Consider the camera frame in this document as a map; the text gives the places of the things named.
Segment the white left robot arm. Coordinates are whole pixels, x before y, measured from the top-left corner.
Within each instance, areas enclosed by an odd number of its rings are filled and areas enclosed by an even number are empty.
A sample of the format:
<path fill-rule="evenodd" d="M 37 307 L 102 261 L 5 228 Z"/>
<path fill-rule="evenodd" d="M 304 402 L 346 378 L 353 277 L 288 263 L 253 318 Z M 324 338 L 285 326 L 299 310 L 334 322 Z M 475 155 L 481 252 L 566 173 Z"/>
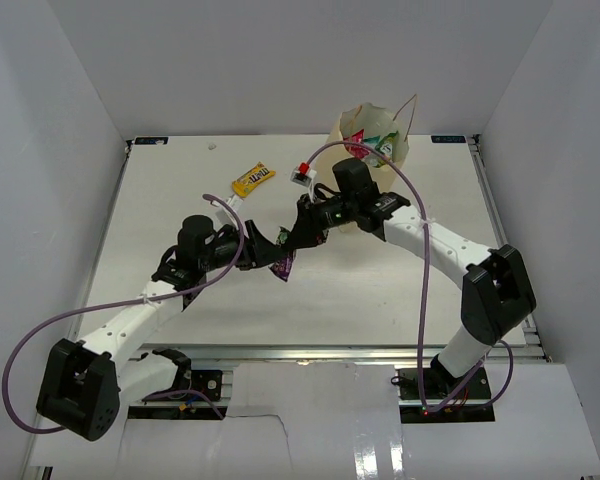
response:
<path fill-rule="evenodd" d="M 120 408 L 123 369 L 160 327 L 197 298 L 217 269 L 267 267 L 286 254 L 251 220 L 220 229 L 204 215 L 186 218 L 175 245 L 163 254 L 139 295 L 105 325 L 77 341 L 62 339 L 51 349 L 36 409 L 44 418 L 82 438 L 100 439 Z"/>

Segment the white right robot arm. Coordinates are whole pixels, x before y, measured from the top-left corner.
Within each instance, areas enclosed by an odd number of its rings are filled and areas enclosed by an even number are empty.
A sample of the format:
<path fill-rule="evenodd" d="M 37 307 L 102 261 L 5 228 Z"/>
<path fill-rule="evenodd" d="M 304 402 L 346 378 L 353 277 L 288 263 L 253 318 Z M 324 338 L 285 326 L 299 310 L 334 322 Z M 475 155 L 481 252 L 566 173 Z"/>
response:
<path fill-rule="evenodd" d="M 355 224 L 376 238 L 428 261 L 461 291 L 461 325 L 431 361 L 431 384 L 452 399 L 468 385 L 467 373 L 537 306 L 521 253 L 472 242 L 437 222 L 425 220 L 406 198 L 383 193 L 367 165 L 349 158 L 332 172 L 338 192 L 313 201 L 297 201 L 296 222 L 282 248 L 286 252 L 325 243 L 330 229 Z"/>

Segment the brown M&M's packet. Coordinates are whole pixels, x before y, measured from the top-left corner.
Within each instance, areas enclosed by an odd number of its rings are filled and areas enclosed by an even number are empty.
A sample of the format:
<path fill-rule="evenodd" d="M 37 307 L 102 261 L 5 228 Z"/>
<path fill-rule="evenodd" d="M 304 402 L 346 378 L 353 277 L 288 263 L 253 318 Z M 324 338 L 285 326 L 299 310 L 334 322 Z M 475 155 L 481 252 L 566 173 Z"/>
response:
<path fill-rule="evenodd" d="M 280 226 L 275 245 L 277 247 L 283 247 L 287 242 L 289 235 L 290 231 L 285 227 Z M 281 258 L 277 259 L 269 266 L 269 270 L 277 279 L 287 282 L 289 280 L 295 258 L 295 250 L 285 252 Z"/>

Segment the yellow M&M's packet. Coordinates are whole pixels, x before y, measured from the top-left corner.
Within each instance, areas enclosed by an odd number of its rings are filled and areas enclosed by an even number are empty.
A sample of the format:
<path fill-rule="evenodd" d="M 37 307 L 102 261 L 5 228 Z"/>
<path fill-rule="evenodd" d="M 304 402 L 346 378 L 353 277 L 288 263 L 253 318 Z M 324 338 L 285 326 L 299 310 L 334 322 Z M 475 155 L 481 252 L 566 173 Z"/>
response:
<path fill-rule="evenodd" d="M 231 188 L 234 194 L 238 195 L 240 198 L 246 198 L 258 186 L 273 178 L 275 175 L 275 170 L 270 169 L 262 162 L 258 162 L 250 170 L 234 180 L 231 184 Z"/>

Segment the pink candy packet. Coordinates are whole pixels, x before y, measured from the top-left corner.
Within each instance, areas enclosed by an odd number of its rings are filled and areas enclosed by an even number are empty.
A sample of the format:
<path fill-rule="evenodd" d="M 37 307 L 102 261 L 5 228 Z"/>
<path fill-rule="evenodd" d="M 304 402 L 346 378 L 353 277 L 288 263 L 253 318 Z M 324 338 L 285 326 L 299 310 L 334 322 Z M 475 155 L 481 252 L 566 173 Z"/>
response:
<path fill-rule="evenodd" d="M 360 129 L 353 133 L 349 137 L 344 138 L 346 142 L 345 149 L 353 157 L 363 159 L 367 154 L 368 150 L 363 148 L 364 145 L 364 130 Z"/>

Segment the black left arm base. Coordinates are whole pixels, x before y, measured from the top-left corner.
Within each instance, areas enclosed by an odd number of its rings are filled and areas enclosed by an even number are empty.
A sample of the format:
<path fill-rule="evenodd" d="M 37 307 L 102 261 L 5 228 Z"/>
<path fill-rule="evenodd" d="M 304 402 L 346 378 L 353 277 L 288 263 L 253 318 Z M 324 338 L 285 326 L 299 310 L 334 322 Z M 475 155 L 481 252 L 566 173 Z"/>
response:
<path fill-rule="evenodd" d="M 186 354 L 171 348 L 157 348 L 151 354 L 169 360 L 176 367 L 176 373 L 168 389 L 150 394 L 145 402 L 177 402 L 180 417 L 194 414 L 196 402 L 215 408 L 215 403 L 221 399 L 221 370 L 195 370 Z"/>

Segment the green Skittles packet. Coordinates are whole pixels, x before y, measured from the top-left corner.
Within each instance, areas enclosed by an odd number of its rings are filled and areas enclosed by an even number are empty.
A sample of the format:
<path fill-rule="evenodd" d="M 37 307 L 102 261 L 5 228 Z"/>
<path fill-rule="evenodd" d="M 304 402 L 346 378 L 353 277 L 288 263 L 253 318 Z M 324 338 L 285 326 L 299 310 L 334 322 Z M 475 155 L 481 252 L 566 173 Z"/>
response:
<path fill-rule="evenodd" d="M 394 149 L 398 138 L 398 132 L 389 132 L 386 135 L 377 135 L 369 139 L 370 146 L 382 156 L 393 159 Z"/>

